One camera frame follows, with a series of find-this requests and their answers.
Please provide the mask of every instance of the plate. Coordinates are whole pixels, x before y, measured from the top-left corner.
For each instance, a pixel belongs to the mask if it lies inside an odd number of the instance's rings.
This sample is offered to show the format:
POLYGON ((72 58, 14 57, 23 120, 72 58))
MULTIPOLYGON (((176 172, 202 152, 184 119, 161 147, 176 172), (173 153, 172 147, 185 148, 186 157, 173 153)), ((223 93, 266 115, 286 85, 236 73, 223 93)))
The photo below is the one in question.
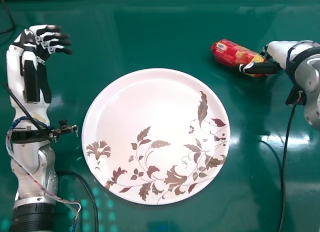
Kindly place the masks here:
POLYGON ((229 141, 228 116, 214 92, 162 68, 108 85, 82 128, 84 157, 96 179, 115 195, 147 205, 201 191, 222 168, 229 141))

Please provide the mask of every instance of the robotic arm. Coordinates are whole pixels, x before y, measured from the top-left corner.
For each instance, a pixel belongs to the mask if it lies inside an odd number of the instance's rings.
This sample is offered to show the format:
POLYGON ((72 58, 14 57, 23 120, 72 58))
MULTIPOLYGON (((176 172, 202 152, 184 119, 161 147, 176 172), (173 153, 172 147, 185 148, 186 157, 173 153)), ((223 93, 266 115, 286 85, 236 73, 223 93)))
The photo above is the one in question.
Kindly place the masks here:
MULTIPOLYGON (((59 122, 57 130, 50 128, 47 116, 52 98, 45 61, 55 52, 72 54, 65 47, 71 45, 66 40, 69 35, 61 34, 60 30, 54 25, 32 26, 18 36, 6 53, 8 87, 30 116, 42 125, 40 131, 39 125, 36 127, 24 119, 12 131, 11 169, 18 179, 18 190, 9 232, 52 230, 58 179, 50 142, 56 141, 59 135, 78 132, 77 126, 69 126, 66 121, 59 122)), ((13 97, 10 100, 15 109, 13 121, 25 118, 26 114, 13 97)))
POLYGON ((241 72, 274 74, 284 69, 293 83, 286 105, 304 106, 307 122, 320 131, 320 44, 313 41, 272 41, 261 55, 273 62, 240 65, 241 72))

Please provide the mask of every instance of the table surface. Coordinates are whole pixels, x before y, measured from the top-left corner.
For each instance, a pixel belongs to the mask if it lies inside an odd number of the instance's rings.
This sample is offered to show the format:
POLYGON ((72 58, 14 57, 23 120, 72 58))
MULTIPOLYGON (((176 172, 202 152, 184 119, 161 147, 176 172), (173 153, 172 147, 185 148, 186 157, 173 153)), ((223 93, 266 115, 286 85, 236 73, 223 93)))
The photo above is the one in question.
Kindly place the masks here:
MULTIPOLYGON (((91 175, 81 138, 53 143, 57 171, 80 173, 98 206, 100 232, 276 232, 281 214, 280 163, 292 87, 283 73, 250 78, 217 65, 210 46, 227 38, 255 51, 273 40, 320 41, 320 0, 15 0, 8 7, 18 24, 0 36, 0 81, 5 53, 24 28, 59 24, 70 33, 72 56, 47 62, 51 124, 66 119, 80 129, 99 92, 132 71, 163 67, 186 72, 220 98, 231 125, 228 158, 218 176, 195 196, 165 206, 118 198, 91 175)), ((0 8, 1 28, 9 26, 0 8)), ((7 231, 17 190, 4 141, 14 110, 0 89, 0 229, 7 231)), ((292 124, 287 164, 285 232, 318 232, 320 216, 319 133, 299 107, 292 124)), ((92 232, 93 208, 74 178, 59 180, 59 193, 83 206, 78 231, 92 232)), ((68 231, 72 214, 57 205, 55 231, 68 231)))

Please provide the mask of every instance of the black cable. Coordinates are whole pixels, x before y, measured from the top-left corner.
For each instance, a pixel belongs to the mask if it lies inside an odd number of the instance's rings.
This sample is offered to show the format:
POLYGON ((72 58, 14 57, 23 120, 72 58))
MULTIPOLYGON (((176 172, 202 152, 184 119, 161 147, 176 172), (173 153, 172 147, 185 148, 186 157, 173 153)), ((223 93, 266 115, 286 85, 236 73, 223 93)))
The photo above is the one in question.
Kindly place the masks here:
POLYGON ((8 16, 9 16, 9 19, 11 21, 11 27, 8 30, 0 31, 0 34, 5 34, 7 32, 13 31, 16 28, 16 24, 15 24, 15 21, 14 21, 12 15, 10 13, 8 7, 7 7, 7 4, 6 4, 5 0, 1 0, 1 1, 2 1, 3 5, 4 5, 4 8, 5 8, 8 16))
POLYGON ((28 113, 28 111, 25 109, 25 107, 21 104, 21 102, 18 100, 18 98, 16 98, 16 96, 14 95, 14 93, 10 90, 10 88, 8 87, 7 84, 5 84, 4 82, 2 83, 2 85, 4 86, 4 88, 6 89, 6 91, 9 93, 9 95, 11 96, 11 98, 14 100, 14 102, 20 107, 20 109, 24 112, 24 114, 28 117, 28 119, 34 124, 34 126, 44 135, 44 137, 49 140, 52 141, 53 138, 50 138, 49 135, 41 128, 41 126, 34 120, 34 118, 28 113))
POLYGON ((94 200, 94 197, 92 196, 92 192, 90 190, 90 186, 87 184, 87 182, 85 181, 85 179, 75 173, 75 172, 71 172, 71 171, 59 171, 57 172, 58 175, 67 175, 67 176, 74 176, 76 178, 78 178, 78 180, 81 182, 81 184, 83 185, 83 187, 85 188, 85 191, 87 192, 88 196, 90 197, 90 200, 92 202, 93 205, 93 213, 94 213, 94 231, 95 232, 99 232, 99 221, 98 221, 98 208, 96 205, 96 202, 94 200))
POLYGON ((284 143, 284 150, 283 150, 283 159, 282 159, 282 171, 281 171, 281 192, 282 192, 282 213, 281 219, 278 227, 278 232, 281 232, 282 227, 284 225, 285 220, 285 213, 286 213, 286 184, 285 184, 285 172, 286 172, 286 158, 287 158, 287 149, 288 149, 288 140, 289 140, 289 133, 292 124, 292 119, 294 118, 295 111, 296 111, 297 104, 293 105, 291 110, 288 126, 286 128, 286 135, 285 135, 285 143, 284 143))

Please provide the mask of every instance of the snack package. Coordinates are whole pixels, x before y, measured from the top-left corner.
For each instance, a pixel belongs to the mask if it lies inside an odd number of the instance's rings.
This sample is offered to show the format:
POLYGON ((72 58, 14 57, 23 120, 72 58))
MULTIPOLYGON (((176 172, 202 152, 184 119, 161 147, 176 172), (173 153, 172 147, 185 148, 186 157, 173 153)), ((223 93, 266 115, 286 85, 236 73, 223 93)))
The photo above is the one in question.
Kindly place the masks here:
MULTIPOLYGON (((240 64, 249 64, 253 62, 267 62, 267 60, 260 54, 227 39, 215 42, 211 46, 211 51, 217 62, 228 67, 237 67, 240 64)), ((261 74, 245 74, 251 77, 263 76, 261 74)))

